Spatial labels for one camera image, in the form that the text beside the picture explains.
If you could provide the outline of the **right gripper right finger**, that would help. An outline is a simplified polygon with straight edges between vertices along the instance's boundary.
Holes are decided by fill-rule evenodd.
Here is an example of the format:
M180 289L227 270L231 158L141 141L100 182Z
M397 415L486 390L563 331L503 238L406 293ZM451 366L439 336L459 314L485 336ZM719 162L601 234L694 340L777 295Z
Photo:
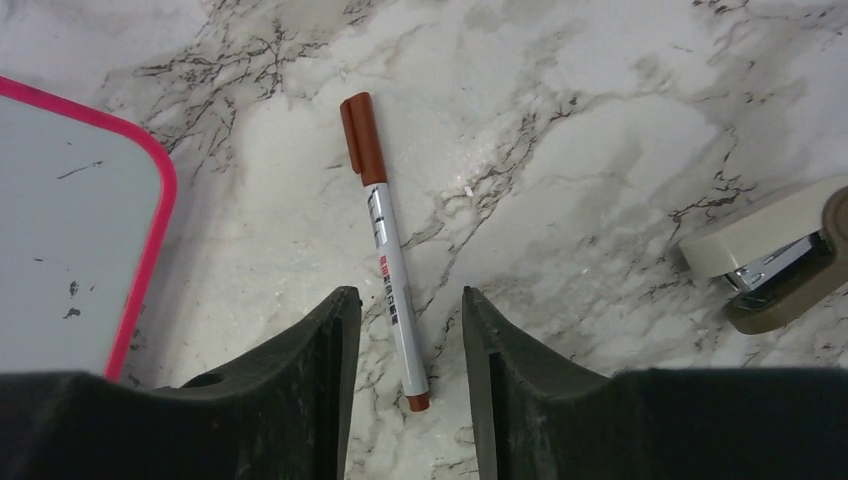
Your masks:
M847 373L648 369L606 377L462 297L484 479L843 479Z

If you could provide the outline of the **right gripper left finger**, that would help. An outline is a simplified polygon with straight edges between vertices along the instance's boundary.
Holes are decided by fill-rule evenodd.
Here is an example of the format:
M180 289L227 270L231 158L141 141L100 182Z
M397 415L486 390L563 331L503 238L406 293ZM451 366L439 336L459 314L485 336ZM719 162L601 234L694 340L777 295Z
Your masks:
M5 479L340 479L361 300L350 286L179 388L84 372L1 378Z

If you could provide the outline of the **white marker pen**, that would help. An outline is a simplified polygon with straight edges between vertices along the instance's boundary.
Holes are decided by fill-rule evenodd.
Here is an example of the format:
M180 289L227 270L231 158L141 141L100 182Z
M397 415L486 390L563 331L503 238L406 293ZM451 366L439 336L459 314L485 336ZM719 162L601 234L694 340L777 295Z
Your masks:
M417 340L418 330L389 187L386 183L376 183L367 186L366 193L386 313L400 362L402 391L409 409L423 412L430 406L429 384Z

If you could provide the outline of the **red framed whiteboard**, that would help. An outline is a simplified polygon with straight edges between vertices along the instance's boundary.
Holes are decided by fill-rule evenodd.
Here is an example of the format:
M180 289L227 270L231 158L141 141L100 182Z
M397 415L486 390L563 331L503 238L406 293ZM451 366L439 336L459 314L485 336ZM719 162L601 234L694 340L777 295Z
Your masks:
M116 379L178 181L140 126L1 82L1 370Z

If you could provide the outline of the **red marker cap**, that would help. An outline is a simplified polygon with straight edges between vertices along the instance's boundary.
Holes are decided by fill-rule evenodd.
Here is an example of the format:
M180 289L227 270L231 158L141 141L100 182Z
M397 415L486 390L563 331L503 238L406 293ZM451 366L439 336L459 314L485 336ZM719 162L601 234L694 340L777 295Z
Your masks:
M361 92L344 100L340 113L351 166L362 185L386 183L387 172L370 94Z

